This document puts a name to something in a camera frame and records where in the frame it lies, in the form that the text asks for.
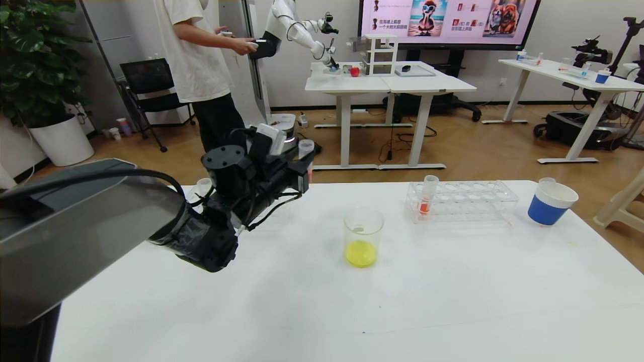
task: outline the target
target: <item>yellow liquid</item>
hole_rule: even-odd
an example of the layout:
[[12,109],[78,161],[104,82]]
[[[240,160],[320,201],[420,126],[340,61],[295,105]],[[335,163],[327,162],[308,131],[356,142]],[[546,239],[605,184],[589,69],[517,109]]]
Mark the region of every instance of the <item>yellow liquid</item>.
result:
[[375,262],[377,251],[370,242],[356,240],[350,242],[345,249],[345,258],[349,264],[357,268],[366,268]]

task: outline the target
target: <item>dog image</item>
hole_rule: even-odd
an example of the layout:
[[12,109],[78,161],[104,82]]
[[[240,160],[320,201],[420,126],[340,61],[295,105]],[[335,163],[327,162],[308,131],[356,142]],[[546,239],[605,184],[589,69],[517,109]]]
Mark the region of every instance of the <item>dog image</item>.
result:
[[498,32],[501,34],[512,34],[516,31],[516,24],[519,21],[519,11],[515,4],[505,4],[502,9],[501,22]]
[[490,34],[499,33],[499,26],[501,25],[501,18],[503,16],[503,7],[505,5],[494,4],[494,8],[489,13],[488,28]]
[[433,0],[425,0],[422,4],[422,17],[418,21],[418,30],[421,31],[419,36],[431,37],[430,31],[434,29],[434,20],[431,18],[436,11],[436,3]]

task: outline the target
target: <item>blue and white cup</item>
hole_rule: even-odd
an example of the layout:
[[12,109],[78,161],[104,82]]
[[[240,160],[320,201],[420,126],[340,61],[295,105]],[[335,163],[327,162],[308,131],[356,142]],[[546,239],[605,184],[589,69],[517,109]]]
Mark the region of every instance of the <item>blue and white cup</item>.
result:
[[579,200],[579,195],[553,178],[542,178],[532,198],[528,216],[541,225],[552,226]]
[[610,70],[600,70],[597,72],[597,78],[595,78],[595,83],[605,84],[608,80],[608,77],[611,76]]

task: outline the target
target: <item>stool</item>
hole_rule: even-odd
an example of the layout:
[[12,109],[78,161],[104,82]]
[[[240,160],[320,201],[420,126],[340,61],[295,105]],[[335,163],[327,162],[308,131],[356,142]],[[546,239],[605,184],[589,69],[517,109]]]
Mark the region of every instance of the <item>stool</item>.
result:
[[644,233],[644,220],[626,211],[631,202],[644,202],[642,191],[644,191],[644,168],[624,190],[613,196],[592,220],[604,228],[613,221],[620,221]]

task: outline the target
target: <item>display screen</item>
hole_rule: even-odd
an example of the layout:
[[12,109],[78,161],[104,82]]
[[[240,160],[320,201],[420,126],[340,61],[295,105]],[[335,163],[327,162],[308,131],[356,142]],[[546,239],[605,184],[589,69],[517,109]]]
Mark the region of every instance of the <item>display screen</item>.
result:
[[521,48],[540,0],[362,0],[360,36],[401,44],[488,44]]

